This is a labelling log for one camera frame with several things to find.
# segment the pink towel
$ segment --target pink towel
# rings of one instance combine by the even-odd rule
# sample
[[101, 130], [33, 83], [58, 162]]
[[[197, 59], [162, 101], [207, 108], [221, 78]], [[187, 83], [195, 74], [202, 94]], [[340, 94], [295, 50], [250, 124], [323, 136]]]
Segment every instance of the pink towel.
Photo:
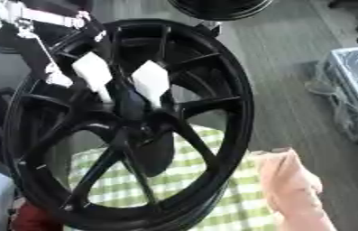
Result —
[[317, 196], [323, 190], [320, 179], [302, 165], [294, 150], [264, 152], [253, 158], [279, 231], [336, 231]]

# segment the another wheel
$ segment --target another wheel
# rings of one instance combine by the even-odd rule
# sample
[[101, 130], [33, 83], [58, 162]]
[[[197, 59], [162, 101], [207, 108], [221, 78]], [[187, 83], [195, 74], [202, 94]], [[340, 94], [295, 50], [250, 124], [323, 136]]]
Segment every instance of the another wheel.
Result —
[[[115, 103], [102, 104], [70, 69], [73, 61], [92, 51], [89, 43], [80, 37], [64, 41], [52, 53], [75, 84], [58, 88], [29, 77], [17, 89], [5, 123], [7, 164], [26, 198], [66, 225], [113, 231], [188, 229], [214, 207], [247, 149], [253, 121], [247, 76], [224, 45], [194, 27], [164, 20], [128, 20], [108, 23], [106, 29], [113, 43], [110, 70], [114, 75], [107, 88]], [[131, 81], [131, 74], [147, 60], [169, 72], [172, 88], [184, 88], [197, 99], [179, 102], [170, 90], [162, 97], [162, 108], [153, 109]], [[225, 139], [213, 153], [188, 120], [216, 109], [225, 115]], [[106, 151], [77, 187], [69, 189], [51, 172], [46, 153], [82, 130], [100, 137]], [[206, 170], [187, 188], [159, 199], [146, 170], [155, 168], [153, 162], [168, 168], [171, 156], [155, 152], [142, 158], [141, 148], [171, 133], [199, 152]], [[148, 201], [145, 205], [110, 208], [87, 199], [93, 184], [117, 162], [125, 162], [138, 180]]]
[[209, 21], [232, 21], [259, 13], [272, 0], [169, 0], [182, 13]]

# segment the plastic wrapped box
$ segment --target plastic wrapped box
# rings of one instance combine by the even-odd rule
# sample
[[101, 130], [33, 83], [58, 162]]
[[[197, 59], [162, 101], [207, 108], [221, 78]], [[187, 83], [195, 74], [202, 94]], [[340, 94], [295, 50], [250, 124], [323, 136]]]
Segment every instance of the plastic wrapped box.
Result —
[[331, 51], [307, 89], [328, 97], [336, 124], [358, 143], [358, 47]]

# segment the floor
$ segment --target floor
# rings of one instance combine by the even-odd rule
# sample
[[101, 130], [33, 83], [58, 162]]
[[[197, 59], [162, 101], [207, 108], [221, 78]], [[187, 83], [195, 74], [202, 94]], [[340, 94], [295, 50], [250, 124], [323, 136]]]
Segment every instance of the floor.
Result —
[[[243, 64], [256, 104], [251, 150], [292, 146], [325, 185], [326, 211], [339, 230], [358, 230], [358, 146], [340, 134], [326, 101], [305, 83], [336, 48], [355, 46], [358, 5], [330, 10], [327, 0], [278, 0], [252, 18], [225, 23], [219, 40]], [[96, 0], [102, 22], [157, 17], [195, 24], [165, 0]], [[17, 56], [0, 55], [0, 87], [28, 73]]]

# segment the checkered tablecloth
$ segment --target checkered tablecloth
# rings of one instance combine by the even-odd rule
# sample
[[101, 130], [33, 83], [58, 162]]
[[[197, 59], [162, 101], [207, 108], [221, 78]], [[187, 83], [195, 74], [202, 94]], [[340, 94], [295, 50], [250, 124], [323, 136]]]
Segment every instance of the checkered tablecloth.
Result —
[[[204, 142], [216, 153], [223, 133], [193, 125]], [[166, 199], [185, 189], [206, 169], [201, 155], [178, 135], [175, 135], [175, 157], [171, 166], [149, 182], [158, 197]], [[73, 156], [69, 184], [75, 187], [104, 149], [94, 149]], [[97, 181], [90, 191], [92, 203], [106, 207], [136, 207], [144, 205], [143, 196], [135, 177], [117, 163]], [[262, 194], [262, 187], [254, 161], [246, 157], [229, 180], [228, 188], [214, 210], [190, 230], [276, 230], [273, 215]]]

